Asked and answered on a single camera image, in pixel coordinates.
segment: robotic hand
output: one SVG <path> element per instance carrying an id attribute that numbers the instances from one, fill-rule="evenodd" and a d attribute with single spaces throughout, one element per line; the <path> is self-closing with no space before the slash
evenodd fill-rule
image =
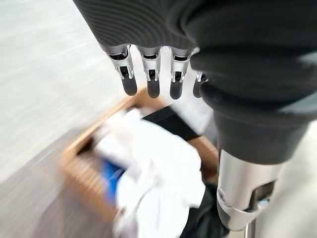
<path id="1" fill-rule="evenodd" d="M 128 95 L 137 92 L 129 47 L 159 95 L 160 50 L 171 50 L 170 95 L 191 62 L 194 95 L 214 109 L 217 205 L 230 230 L 269 204 L 283 163 L 317 118 L 317 3 L 312 0 L 74 0 Z M 193 49 L 200 51 L 192 55 Z"/>

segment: white towel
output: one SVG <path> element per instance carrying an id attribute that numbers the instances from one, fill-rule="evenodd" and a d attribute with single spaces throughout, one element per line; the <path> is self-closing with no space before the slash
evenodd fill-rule
<path id="1" fill-rule="evenodd" d="M 201 159 L 194 147 L 132 110 L 106 120 L 106 136 L 96 151 L 127 171 L 119 180 L 114 233 L 125 238 L 175 238 L 189 208 L 205 193 Z"/>

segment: blue object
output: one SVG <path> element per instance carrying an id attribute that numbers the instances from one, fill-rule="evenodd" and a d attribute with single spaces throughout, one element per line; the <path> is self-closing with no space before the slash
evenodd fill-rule
<path id="1" fill-rule="evenodd" d="M 117 183 L 124 172 L 125 169 L 111 163 L 106 158 L 103 158 L 103 178 L 106 181 L 105 196 L 113 205 L 116 205 L 115 195 Z"/>

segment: floor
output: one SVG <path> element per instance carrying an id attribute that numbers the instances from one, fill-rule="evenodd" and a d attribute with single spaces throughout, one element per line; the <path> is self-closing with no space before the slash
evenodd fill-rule
<path id="1" fill-rule="evenodd" d="M 124 97 L 121 80 L 71 0 L 0 2 L 0 181 L 4 181 L 71 128 L 92 122 Z M 138 86 L 146 83 L 139 53 L 131 50 Z M 170 84 L 163 49 L 161 91 Z M 192 95 L 189 70 L 176 102 L 197 115 L 202 130 L 211 110 Z"/>

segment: open box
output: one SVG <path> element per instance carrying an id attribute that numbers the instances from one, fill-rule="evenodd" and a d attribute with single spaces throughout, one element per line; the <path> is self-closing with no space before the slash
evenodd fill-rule
<path id="1" fill-rule="evenodd" d="M 147 94 L 146 88 L 140 90 L 133 97 L 126 97 L 122 102 L 101 116 L 94 124 L 84 130 L 72 141 L 63 152 L 60 160 L 64 184 L 95 212 L 106 221 L 112 222 L 117 209 L 107 202 L 102 175 L 96 165 L 96 157 L 90 152 L 91 139 L 94 132 L 103 124 L 105 119 L 120 110 L 133 107 L 147 107 L 158 111 L 167 104 L 160 98 L 153 99 Z M 202 178 L 204 181 L 217 182 L 218 151 L 205 136 L 189 140 L 202 159 Z"/>

